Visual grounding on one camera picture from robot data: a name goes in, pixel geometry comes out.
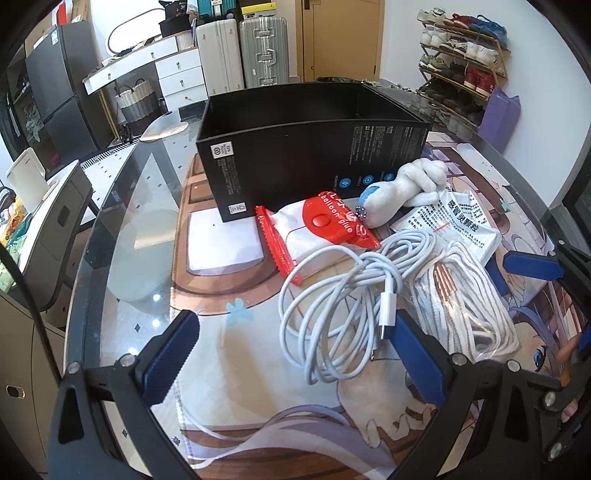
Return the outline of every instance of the black cable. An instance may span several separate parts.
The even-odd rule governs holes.
[[[53,350],[51,349],[51,344],[49,343],[49,337],[47,336],[47,331],[45,329],[45,324],[43,323],[43,319],[39,314],[37,309],[37,305],[35,305],[35,300],[33,298],[33,294],[31,294],[31,290],[29,289],[29,285],[25,280],[25,277],[22,276],[18,265],[12,259],[8,250],[0,244],[0,261],[4,264],[8,273],[12,276],[17,287],[21,289],[22,296],[25,299],[27,304],[27,308],[29,312],[31,312],[31,316],[33,317],[33,323],[35,324],[35,328],[39,333],[39,338],[41,339],[41,346],[43,347],[43,353],[47,358],[47,362],[49,363],[49,367],[51,369],[51,373],[53,377],[56,379],[56,383],[59,386],[61,383],[61,373],[60,369],[57,367],[56,358],[53,356]]]

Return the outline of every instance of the white suitcase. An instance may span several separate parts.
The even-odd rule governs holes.
[[[244,89],[236,20],[197,27],[197,46],[209,96]]]

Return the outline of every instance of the red and white package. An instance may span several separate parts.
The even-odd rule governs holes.
[[[279,271],[288,276],[302,260],[330,245],[344,245],[354,251],[379,248],[380,243],[357,216],[334,192],[283,207],[271,213],[256,207],[269,250]],[[300,282],[310,275],[338,262],[341,252],[328,252],[307,264],[294,278]]]

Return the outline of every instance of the glass table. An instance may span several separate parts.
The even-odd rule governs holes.
[[[216,251],[229,243],[197,155],[202,111],[197,105],[189,112],[185,131],[140,142],[116,178],[76,278],[65,364],[113,364],[139,352],[181,309],[195,311],[200,339],[152,412],[201,478],[387,478],[434,406],[422,401],[393,349],[353,380],[314,386],[284,359],[277,315],[282,278],[266,248],[244,262],[227,262]],[[559,376],[556,353],[585,319],[557,283],[502,268],[507,251],[553,249],[541,223],[547,208],[479,138],[459,146],[455,136],[431,132],[427,141],[428,154],[447,164],[452,188],[471,190],[501,231],[502,245],[487,268],[502,278],[499,293],[521,342],[515,358],[523,368]],[[547,223],[554,239],[564,235],[560,221]],[[576,246],[587,250],[579,240]],[[297,295],[297,287],[290,293]],[[105,408],[128,462],[147,473],[116,407]],[[478,405],[472,410],[447,469],[473,431]]]

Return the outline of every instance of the blue shoe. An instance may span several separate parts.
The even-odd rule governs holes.
[[[478,15],[478,21],[470,25],[470,30],[496,38],[503,48],[507,48],[507,29],[496,22],[486,18],[484,15]]]

